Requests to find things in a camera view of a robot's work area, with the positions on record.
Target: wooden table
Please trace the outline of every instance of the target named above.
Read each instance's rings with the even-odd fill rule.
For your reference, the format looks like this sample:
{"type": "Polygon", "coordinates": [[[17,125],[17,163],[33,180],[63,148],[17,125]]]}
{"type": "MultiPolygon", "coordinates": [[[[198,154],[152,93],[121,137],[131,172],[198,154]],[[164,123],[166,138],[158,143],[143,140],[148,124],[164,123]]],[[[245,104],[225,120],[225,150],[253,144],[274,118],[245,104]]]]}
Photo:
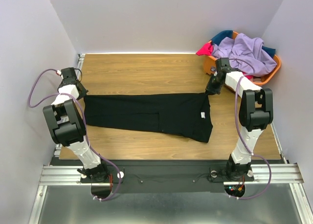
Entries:
{"type": "MultiPolygon", "coordinates": [[[[204,92],[209,75],[203,57],[193,54],[87,54],[83,85],[88,94],[158,94],[204,92]]],[[[235,94],[223,88],[209,96],[213,131],[208,143],[181,136],[88,126],[91,145],[108,159],[228,159],[238,140],[234,120],[235,94]]],[[[255,153],[280,159],[270,126],[255,153]]],[[[77,159],[62,148],[60,159],[77,159]]]]}

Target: orange basket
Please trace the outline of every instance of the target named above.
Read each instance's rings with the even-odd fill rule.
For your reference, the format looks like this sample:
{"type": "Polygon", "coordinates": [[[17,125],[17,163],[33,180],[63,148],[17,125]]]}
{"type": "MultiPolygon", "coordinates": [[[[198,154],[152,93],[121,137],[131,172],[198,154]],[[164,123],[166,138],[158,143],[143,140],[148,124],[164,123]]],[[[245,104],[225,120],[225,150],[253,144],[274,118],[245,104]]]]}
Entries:
{"type": "MultiPolygon", "coordinates": [[[[237,35],[238,35],[238,32],[233,31],[232,39],[235,39],[237,35]]],[[[252,81],[254,84],[256,84],[257,86],[265,85],[274,76],[274,74],[278,71],[278,69],[280,69],[281,61],[278,58],[278,56],[274,55],[273,60],[277,63],[274,70],[265,76],[261,76],[260,77],[261,82],[252,81]]],[[[216,61],[216,58],[214,58],[213,56],[206,56],[204,63],[203,63],[203,70],[208,74],[214,74],[216,70],[215,61],[216,61]]]]}

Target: black shirt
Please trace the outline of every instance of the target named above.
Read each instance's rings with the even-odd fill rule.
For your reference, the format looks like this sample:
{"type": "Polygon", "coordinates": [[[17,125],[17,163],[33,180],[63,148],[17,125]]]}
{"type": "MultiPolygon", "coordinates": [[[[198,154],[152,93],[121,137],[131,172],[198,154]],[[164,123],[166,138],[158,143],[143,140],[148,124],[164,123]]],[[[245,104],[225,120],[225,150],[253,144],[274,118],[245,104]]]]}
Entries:
{"type": "Polygon", "coordinates": [[[213,125],[206,93],[87,95],[88,125],[175,134],[208,142],[213,125]]]}

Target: cable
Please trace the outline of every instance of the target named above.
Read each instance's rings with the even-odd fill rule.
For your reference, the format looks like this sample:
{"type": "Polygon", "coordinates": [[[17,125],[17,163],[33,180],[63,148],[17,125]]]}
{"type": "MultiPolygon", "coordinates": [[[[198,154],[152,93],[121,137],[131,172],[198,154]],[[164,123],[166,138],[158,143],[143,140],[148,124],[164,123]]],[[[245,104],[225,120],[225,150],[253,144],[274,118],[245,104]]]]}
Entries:
{"type": "Polygon", "coordinates": [[[52,68],[49,68],[49,69],[46,69],[44,70],[42,73],[39,74],[39,76],[37,77],[37,79],[35,80],[35,83],[33,84],[31,90],[30,90],[30,93],[29,93],[29,96],[28,96],[28,100],[27,100],[27,104],[28,104],[28,107],[30,108],[35,108],[37,107],[39,104],[41,104],[43,101],[45,101],[47,98],[44,98],[42,99],[39,103],[35,104],[34,106],[30,105],[30,99],[31,99],[31,96],[33,95],[33,92],[34,92],[34,89],[39,81],[39,79],[41,78],[41,76],[46,73],[47,71],[54,71],[55,73],[58,72],[58,70],[56,69],[52,69],[52,68]]]}
{"type": "Polygon", "coordinates": [[[79,80],[79,82],[81,82],[83,80],[83,72],[79,68],[74,68],[74,70],[78,70],[80,72],[80,80],[79,80]]]}
{"type": "Polygon", "coordinates": [[[241,185],[240,189],[242,189],[243,186],[245,185],[245,177],[244,177],[244,176],[243,176],[243,179],[244,179],[244,182],[243,182],[243,184],[241,185]]]}
{"type": "Polygon", "coordinates": [[[241,178],[239,178],[239,183],[238,183],[238,185],[236,186],[236,188],[237,188],[238,186],[240,186],[241,188],[244,186],[244,183],[245,183],[245,177],[244,177],[244,175],[242,175],[241,178]]]}
{"type": "MultiPolygon", "coordinates": [[[[242,60],[242,59],[229,59],[229,60],[238,60],[238,61],[241,61],[241,62],[244,62],[246,64],[248,64],[252,70],[253,70],[253,73],[255,73],[255,69],[253,68],[253,66],[251,64],[249,64],[247,61],[245,60],[242,60]]],[[[247,146],[247,144],[245,143],[244,141],[244,138],[242,137],[241,133],[240,133],[240,129],[239,129],[239,123],[238,123],[238,116],[237,116],[237,110],[238,110],[238,106],[237,106],[237,100],[238,100],[238,94],[239,94],[239,88],[240,88],[240,82],[241,80],[244,78],[244,76],[240,77],[238,83],[237,83],[237,86],[236,86],[236,92],[235,92],[235,123],[236,123],[236,130],[237,130],[237,133],[238,133],[238,136],[241,140],[241,142],[243,143],[244,147],[246,148],[246,150],[254,157],[258,157],[258,158],[261,158],[265,163],[266,165],[268,166],[268,170],[269,170],[269,178],[268,178],[268,183],[266,185],[266,187],[264,188],[263,191],[261,191],[260,193],[254,195],[254,196],[250,196],[250,197],[235,197],[235,196],[230,196],[230,197],[234,197],[236,199],[239,199],[239,200],[249,200],[249,199],[252,199],[252,198],[256,198],[260,195],[262,195],[264,192],[266,192],[269,188],[269,185],[270,185],[270,181],[272,179],[272,170],[270,168],[270,165],[269,165],[269,162],[261,155],[256,155],[254,154],[247,146]]]]}
{"type": "MultiPolygon", "coordinates": [[[[35,104],[35,105],[33,105],[33,106],[30,104],[31,96],[32,96],[32,94],[33,94],[33,91],[34,91],[35,86],[37,85],[37,83],[38,83],[40,77],[41,77],[45,72],[47,72],[47,71],[55,71],[55,72],[57,72],[57,70],[55,70],[55,69],[47,69],[47,70],[44,70],[42,73],[39,74],[39,76],[37,77],[37,79],[36,79],[34,85],[33,85],[32,88],[31,88],[31,91],[30,91],[30,93],[29,93],[28,101],[27,101],[28,106],[29,106],[30,108],[35,108],[35,107],[37,107],[39,104],[41,104],[43,101],[45,101],[45,100],[48,99],[48,98],[51,98],[51,97],[53,97],[53,96],[57,96],[57,95],[59,95],[59,94],[61,94],[61,95],[67,95],[68,97],[70,97],[71,99],[73,99],[73,101],[77,104],[77,106],[78,106],[78,108],[80,109],[80,111],[81,111],[81,113],[82,113],[82,116],[83,116],[83,123],[84,123],[85,127],[87,128],[86,119],[85,119],[85,114],[84,114],[84,111],[83,111],[83,107],[82,107],[82,105],[78,102],[78,100],[77,100],[74,96],[72,96],[71,94],[68,94],[68,93],[54,93],[54,94],[51,94],[51,95],[48,95],[48,96],[44,97],[42,100],[39,101],[39,103],[37,103],[37,104],[35,104]]],[[[102,160],[104,160],[106,163],[109,163],[110,165],[112,165],[112,166],[114,167],[114,169],[117,171],[117,173],[119,174],[117,187],[116,187],[116,189],[112,192],[112,194],[111,194],[110,196],[106,197],[105,199],[102,199],[102,198],[98,198],[97,196],[92,195],[94,199],[99,200],[99,201],[101,201],[101,202],[102,202],[102,201],[108,201],[108,200],[112,199],[112,198],[115,196],[115,194],[117,193],[117,191],[119,190],[119,187],[120,187],[120,185],[121,185],[122,176],[121,176],[121,174],[120,174],[120,170],[118,169],[118,167],[117,167],[113,162],[111,162],[111,161],[109,161],[108,159],[104,158],[102,155],[100,155],[99,153],[97,153],[97,152],[94,150],[94,148],[90,145],[87,132],[86,132],[86,141],[87,141],[87,144],[89,145],[89,148],[90,148],[97,156],[99,156],[102,160]]]]}
{"type": "Polygon", "coordinates": [[[112,189],[113,189],[113,175],[110,174],[110,191],[112,192],[112,189]]]}

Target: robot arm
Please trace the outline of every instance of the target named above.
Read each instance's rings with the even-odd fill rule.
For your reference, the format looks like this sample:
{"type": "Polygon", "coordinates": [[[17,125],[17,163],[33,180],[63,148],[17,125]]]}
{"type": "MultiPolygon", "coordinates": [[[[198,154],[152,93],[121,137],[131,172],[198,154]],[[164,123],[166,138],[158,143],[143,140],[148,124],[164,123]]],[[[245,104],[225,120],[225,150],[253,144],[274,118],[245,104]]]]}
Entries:
{"type": "MultiPolygon", "coordinates": [[[[88,92],[78,81],[74,68],[61,70],[62,82],[58,93],[67,93],[77,100],[88,92]]],[[[82,161],[84,168],[79,172],[94,182],[103,182],[109,171],[104,161],[89,147],[86,139],[86,127],[74,101],[67,95],[59,94],[55,101],[43,109],[49,132],[56,144],[72,150],[82,161]]]]}
{"type": "Polygon", "coordinates": [[[218,59],[216,67],[217,72],[206,87],[209,94],[219,94],[223,84],[236,91],[240,83],[238,94],[241,97],[241,137],[226,165],[228,179],[237,180],[249,172],[255,144],[263,130],[273,121],[273,95],[270,89],[262,89],[244,77],[242,72],[232,68],[228,58],[218,59]]]}

